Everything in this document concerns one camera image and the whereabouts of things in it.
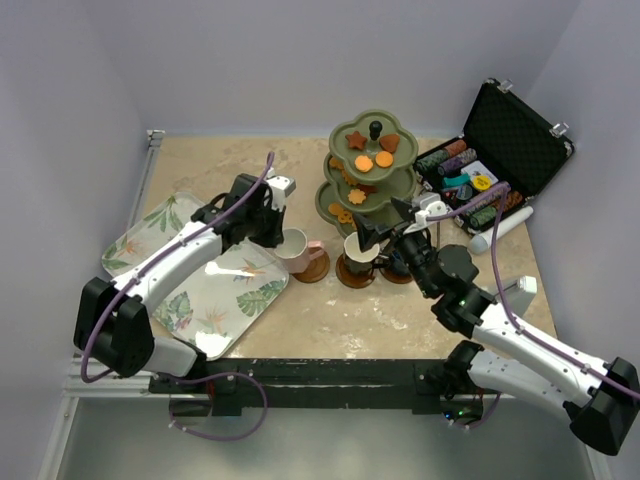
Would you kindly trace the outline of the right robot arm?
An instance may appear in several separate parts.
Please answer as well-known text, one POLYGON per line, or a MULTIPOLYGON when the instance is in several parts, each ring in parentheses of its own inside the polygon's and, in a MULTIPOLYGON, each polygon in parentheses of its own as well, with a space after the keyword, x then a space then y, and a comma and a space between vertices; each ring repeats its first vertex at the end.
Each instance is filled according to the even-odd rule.
POLYGON ((619 454, 639 414, 639 378, 634 365, 618 357, 589 355, 516 316, 502 292, 478 287, 471 255, 462 245, 435 248, 427 226, 436 210, 417 210, 395 200, 403 222, 390 227, 354 217, 359 246, 383 240, 397 251, 431 310, 447 330, 465 336, 462 358, 445 369, 459 393, 474 386, 518 397, 564 418, 584 444, 609 456, 619 454))

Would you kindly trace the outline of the brown saucer back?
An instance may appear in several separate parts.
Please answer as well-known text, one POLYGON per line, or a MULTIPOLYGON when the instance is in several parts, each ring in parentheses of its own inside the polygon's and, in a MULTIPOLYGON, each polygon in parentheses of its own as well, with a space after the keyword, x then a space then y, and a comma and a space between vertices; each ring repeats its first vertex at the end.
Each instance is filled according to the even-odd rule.
POLYGON ((368 287, 375 280, 375 270, 369 269, 365 273, 352 273, 347 268, 346 257, 340 255, 336 262, 336 277, 346 287, 362 289, 368 287))

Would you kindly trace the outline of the brown patterned cookie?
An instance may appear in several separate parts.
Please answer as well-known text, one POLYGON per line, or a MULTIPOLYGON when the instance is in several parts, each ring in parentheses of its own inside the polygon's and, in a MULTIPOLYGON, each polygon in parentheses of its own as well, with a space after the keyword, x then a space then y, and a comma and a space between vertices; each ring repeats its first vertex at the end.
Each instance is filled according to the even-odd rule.
POLYGON ((358 182, 353 177, 351 177, 345 170, 342 171, 342 176, 347 184, 349 185, 358 184, 358 182))

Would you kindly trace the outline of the heart cookie light brown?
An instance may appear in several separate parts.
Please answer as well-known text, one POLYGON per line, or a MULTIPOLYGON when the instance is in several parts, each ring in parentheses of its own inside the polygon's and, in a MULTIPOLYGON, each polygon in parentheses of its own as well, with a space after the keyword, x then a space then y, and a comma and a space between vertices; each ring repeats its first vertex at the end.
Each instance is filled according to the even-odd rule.
POLYGON ((395 153, 400 143, 398 134, 388 134, 381 136, 378 140, 380 147, 391 154, 395 153))

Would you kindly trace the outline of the dark blue mug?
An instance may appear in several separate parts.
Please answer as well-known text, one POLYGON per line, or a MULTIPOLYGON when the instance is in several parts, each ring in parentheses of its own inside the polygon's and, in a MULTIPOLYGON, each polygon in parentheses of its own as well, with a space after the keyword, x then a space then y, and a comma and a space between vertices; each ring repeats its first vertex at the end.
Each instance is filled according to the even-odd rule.
POLYGON ((410 278, 411 273, 405 265, 403 259, 397 251, 393 251, 390 256, 388 270, 397 277, 410 278))

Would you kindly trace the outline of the leaf pattern serving tray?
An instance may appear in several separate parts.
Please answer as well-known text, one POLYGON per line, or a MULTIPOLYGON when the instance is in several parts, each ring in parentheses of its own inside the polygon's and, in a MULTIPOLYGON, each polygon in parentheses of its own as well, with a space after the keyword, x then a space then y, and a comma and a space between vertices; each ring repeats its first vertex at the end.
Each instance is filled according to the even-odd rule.
MULTIPOLYGON (((137 267, 203 205, 188 192, 169 196, 104 251, 104 270, 116 277, 137 267)), ((215 360, 231 350, 288 282, 289 273, 273 255, 245 240, 174 289, 151 315, 152 323, 215 360)))

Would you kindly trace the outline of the dark star cookie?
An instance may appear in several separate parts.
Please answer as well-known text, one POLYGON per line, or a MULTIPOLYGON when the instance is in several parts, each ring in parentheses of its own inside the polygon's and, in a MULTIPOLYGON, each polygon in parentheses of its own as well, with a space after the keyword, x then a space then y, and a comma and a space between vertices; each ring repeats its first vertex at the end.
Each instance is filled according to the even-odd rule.
POLYGON ((353 131, 352 133, 346 134, 345 139, 347 140, 348 147, 350 149, 363 151, 368 142, 368 138, 363 136, 359 131, 353 131))
POLYGON ((366 195, 370 195, 372 193, 376 193, 377 192, 377 187, 374 186, 374 185, 359 184, 358 188, 360 190, 362 190, 366 195))

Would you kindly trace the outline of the dark grey mug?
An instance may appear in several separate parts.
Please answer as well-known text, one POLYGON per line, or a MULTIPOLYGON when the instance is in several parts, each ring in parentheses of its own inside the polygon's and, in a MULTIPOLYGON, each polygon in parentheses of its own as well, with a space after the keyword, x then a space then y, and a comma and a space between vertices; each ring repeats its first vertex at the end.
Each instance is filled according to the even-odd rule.
POLYGON ((386 268, 390 264, 389 256, 382 252, 379 243, 362 249, 357 233, 350 234, 344 240, 343 255, 347 271, 352 275, 368 275, 375 269, 386 268))

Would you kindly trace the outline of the round orange cookie front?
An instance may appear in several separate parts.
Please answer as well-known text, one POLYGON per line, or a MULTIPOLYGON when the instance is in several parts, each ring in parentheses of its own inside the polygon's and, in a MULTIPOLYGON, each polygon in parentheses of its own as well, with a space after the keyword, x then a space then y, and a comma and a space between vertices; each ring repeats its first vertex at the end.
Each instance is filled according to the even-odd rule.
POLYGON ((380 151, 376 154, 375 162, 380 168, 389 168, 394 163, 394 156, 388 151, 380 151))

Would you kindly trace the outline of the maple leaf cookie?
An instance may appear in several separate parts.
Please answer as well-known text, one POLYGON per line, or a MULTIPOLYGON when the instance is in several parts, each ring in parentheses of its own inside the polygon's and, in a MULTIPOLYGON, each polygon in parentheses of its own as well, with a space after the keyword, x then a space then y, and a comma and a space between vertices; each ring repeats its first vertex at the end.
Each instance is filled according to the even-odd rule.
POLYGON ((335 169, 339 169, 339 170, 343 170, 344 169, 343 163, 340 160, 338 160, 337 158, 335 158, 335 157, 331 157, 330 158, 329 165, 332 168, 335 168, 335 169))

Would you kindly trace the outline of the orange slice cookie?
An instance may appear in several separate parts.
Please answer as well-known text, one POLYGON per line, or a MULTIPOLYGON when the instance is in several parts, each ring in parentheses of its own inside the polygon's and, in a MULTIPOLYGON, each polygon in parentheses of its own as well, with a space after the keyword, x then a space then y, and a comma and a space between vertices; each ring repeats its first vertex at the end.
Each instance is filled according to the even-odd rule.
POLYGON ((347 210, 341 211, 337 215, 337 218, 338 218, 339 222, 342 223, 342 224, 351 223, 353 221, 352 214, 347 210))

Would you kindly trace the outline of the orange flower cookie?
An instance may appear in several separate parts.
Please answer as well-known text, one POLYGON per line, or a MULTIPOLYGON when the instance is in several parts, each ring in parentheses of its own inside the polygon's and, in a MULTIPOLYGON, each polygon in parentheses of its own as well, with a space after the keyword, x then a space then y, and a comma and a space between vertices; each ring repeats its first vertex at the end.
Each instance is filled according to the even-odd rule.
POLYGON ((367 199, 367 194, 361 189, 352 189, 347 199, 353 205, 360 205, 367 199))

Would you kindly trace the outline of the pink cup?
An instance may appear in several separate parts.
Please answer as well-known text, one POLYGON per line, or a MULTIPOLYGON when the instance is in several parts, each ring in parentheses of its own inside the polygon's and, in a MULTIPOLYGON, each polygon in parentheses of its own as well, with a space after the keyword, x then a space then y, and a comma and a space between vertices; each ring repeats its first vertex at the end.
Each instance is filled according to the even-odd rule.
POLYGON ((309 240, 305 232, 298 228, 284 229, 283 241, 274 249, 274 255, 291 274, 306 271, 312 261, 325 253, 322 241, 309 240))

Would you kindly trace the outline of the round orange cookie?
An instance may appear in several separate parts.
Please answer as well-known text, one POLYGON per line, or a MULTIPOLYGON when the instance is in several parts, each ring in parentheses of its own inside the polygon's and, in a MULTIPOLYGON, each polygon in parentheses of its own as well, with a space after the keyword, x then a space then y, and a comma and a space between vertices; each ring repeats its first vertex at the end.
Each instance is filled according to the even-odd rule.
POLYGON ((389 168, 394 163, 394 156, 388 151, 380 151, 376 154, 375 162, 380 168, 389 168))
POLYGON ((343 211, 343 208, 342 208, 342 206, 341 206, 340 204, 338 204, 338 203, 332 203, 332 204, 330 204, 330 205, 329 205, 329 207, 328 207, 328 211, 329 211, 332 215, 337 216, 337 215, 339 215, 339 214, 343 211))
POLYGON ((373 168, 373 161, 367 155, 359 155, 354 160, 354 166, 358 171, 366 173, 373 168))

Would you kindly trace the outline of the brown saucer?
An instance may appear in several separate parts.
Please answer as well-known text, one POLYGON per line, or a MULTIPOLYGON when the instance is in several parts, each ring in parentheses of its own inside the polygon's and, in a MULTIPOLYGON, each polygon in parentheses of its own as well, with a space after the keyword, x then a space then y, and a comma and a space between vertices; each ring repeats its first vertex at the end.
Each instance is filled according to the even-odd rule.
POLYGON ((322 280, 329 272, 330 257, 328 253, 320 248, 310 249, 311 262, 309 266, 300 273, 294 273, 296 280, 302 283, 316 283, 322 280))
POLYGON ((369 269, 365 273, 352 273, 347 268, 346 257, 340 255, 336 262, 336 277, 346 287, 362 289, 368 287, 375 280, 375 270, 369 269))
POLYGON ((390 269, 383 269, 381 271, 382 275, 386 280, 394 284, 407 284, 413 281, 413 278, 410 274, 408 275, 400 275, 393 272, 390 269))

